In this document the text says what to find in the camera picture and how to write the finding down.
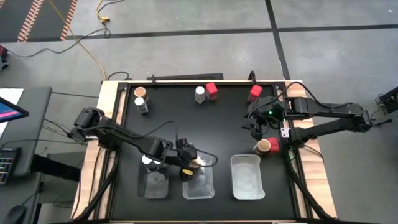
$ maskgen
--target plastic tray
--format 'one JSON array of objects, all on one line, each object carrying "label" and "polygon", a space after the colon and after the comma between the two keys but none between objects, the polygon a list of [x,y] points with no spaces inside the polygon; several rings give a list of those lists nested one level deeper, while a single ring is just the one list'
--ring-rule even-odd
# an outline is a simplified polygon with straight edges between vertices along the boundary
[{"label": "plastic tray", "polygon": [[232,186],[238,200],[259,200],[266,196],[262,189],[260,157],[234,155],[231,158]]},{"label": "plastic tray", "polygon": [[[213,163],[213,158],[204,153],[198,152],[203,165]],[[209,199],[214,197],[213,168],[199,167],[194,171],[193,178],[182,184],[182,195],[186,199]]]}]

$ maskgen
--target computer monitor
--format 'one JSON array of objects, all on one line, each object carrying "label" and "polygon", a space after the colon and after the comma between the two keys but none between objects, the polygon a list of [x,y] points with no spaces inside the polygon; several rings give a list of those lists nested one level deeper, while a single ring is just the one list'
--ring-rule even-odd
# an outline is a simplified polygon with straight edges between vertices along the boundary
[{"label": "computer monitor", "polygon": [[29,112],[0,97],[0,123],[29,116]]}]

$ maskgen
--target keyboard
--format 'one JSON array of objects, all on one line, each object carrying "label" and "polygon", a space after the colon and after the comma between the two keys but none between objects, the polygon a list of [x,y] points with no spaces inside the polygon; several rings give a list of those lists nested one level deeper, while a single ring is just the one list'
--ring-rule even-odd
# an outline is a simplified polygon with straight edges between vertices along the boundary
[{"label": "keyboard", "polygon": [[0,185],[6,185],[17,165],[21,148],[0,147]]}]

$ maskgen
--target wooden table edge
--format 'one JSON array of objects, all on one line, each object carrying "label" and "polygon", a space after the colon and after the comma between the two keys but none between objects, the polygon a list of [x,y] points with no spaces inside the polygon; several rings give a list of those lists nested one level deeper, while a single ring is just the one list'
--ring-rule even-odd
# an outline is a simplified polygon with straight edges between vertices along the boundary
[{"label": "wooden table edge", "polygon": [[[257,80],[258,83],[272,83],[272,82],[285,82],[288,85],[290,82],[302,82],[301,80]],[[157,83],[203,83],[203,82],[218,82],[218,83],[251,83],[251,80],[157,80]],[[99,99],[97,103],[97,108],[102,109],[105,112],[107,117],[112,117],[114,104],[116,103],[116,93],[118,91],[119,83],[152,83],[152,80],[128,80],[128,81],[105,81],[102,84],[101,91],[99,94]],[[306,97],[305,90],[300,85],[292,85],[287,90],[288,96],[302,96]],[[125,92],[121,95],[118,114],[116,116],[116,121],[118,123],[121,122]],[[305,121],[294,121],[295,127],[308,128],[313,126],[313,121],[305,120]],[[81,192],[80,192],[80,202],[77,204],[78,199],[78,190],[75,196],[75,203],[73,205],[73,210],[75,211],[76,206],[78,208],[76,210],[75,217],[79,216],[79,214],[83,211],[83,209],[88,205],[90,191],[92,191],[91,197],[94,196],[95,192],[98,189],[98,183],[100,181],[101,168],[103,166],[104,159],[104,150],[99,152],[100,147],[97,145],[97,141],[90,141],[88,143],[85,162],[81,169]],[[317,140],[310,140],[308,143],[314,149],[320,151],[320,147]],[[97,154],[99,154],[99,159],[96,167],[94,168],[95,159]],[[305,181],[307,183],[307,188],[317,200],[317,202],[323,207],[323,209],[331,216],[336,217],[336,210],[333,203],[333,199],[330,192],[330,187],[328,183],[328,178],[326,176],[325,166],[322,160],[312,154],[309,151],[305,151],[303,149],[300,150],[300,156],[302,158],[302,166],[305,174]],[[108,171],[110,170],[110,166],[112,165],[113,160],[110,160]],[[307,214],[305,212],[305,204],[304,199],[300,190],[296,186],[296,193],[298,199],[298,206],[300,210],[300,214],[302,217],[306,217]],[[103,199],[101,200],[100,210],[99,210],[99,218],[105,218],[106,213],[106,205],[109,197],[109,188],[103,195]]]}]

